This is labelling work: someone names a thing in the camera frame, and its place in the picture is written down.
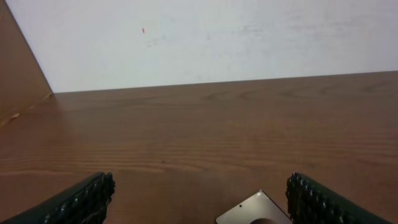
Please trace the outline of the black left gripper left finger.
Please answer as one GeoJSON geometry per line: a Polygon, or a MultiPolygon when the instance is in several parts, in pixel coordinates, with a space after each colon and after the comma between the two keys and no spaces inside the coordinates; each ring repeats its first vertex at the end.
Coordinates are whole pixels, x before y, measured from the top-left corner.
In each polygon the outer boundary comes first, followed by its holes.
{"type": "Polygon", "coordinates": [[[112,173],[97,172],[2,224],[103,224],[115,192],[112,173]]]}

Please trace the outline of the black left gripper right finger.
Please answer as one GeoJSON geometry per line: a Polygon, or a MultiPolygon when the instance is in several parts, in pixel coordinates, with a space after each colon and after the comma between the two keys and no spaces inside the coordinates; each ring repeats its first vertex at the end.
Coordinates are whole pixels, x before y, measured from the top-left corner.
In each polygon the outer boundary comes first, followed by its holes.
{"type": "Polygon", "coordinates": [[[298,172],[287,179],[285,195],[294,224],[390,224],[298,172]]]}

